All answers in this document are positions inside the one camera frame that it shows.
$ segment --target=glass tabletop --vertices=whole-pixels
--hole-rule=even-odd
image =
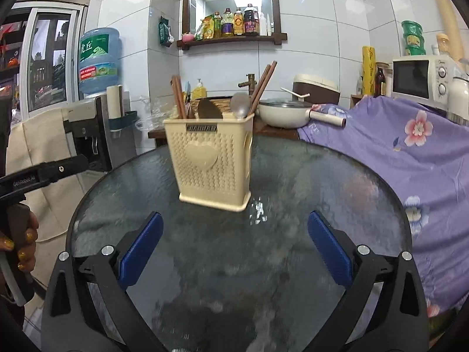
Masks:
[[[254,137],[250,190],[242,213],[182,203],[169,149],[158,148],[110,172],[82,200],[68,240],[72,254],[115,245],[158,211],[163,237],[127,290],[147,324],[170,351],[267,352],[302,351],[344,293],[308,236],[312,210],[375,253],[411,248],[394,192],[328,148]],[[379,290],[352,337],[366,328]],[[96,288],[92,295],[115,334]]]

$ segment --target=microwave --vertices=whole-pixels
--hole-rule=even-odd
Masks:
[[[392,60],[392,97],[406,98],[447,111],[453,77],[466,76],[447,55],[400,57]]]

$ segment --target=yellow soap bottle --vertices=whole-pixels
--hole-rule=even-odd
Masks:
[[[199,79],[199,83],[197,84],[196,88],[192,91],[192,99],[201,98],[207,98],[207,89],[203,86],[201,80]]]

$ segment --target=pink bowl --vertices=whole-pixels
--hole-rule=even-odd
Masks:
[[[182,35],[182,42],[191,42],[194,41],[195,36],[191,33],[186,33]]]

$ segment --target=silver screw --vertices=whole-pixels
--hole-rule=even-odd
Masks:
[[[69,253],[67,253],[66,251],[62,251],[60,254],[59,254],[59,259],[64,262],[65,260],[69,259]]]
[[[403,252],[402,252],[402,257],[403,257],[405,260],[411,260],[411,259],[412,259],[412,254],[409,253],[408,251],[403,251]]]
[[[361,255],[368,255],[370,253],[370,248],[367,245],[360,245],[357,247],[357,250]]]
[[[102,255],[111,255],[112,253],[114,253],[114,248],[111,245],[104,246],[101,249],[101,254]]]

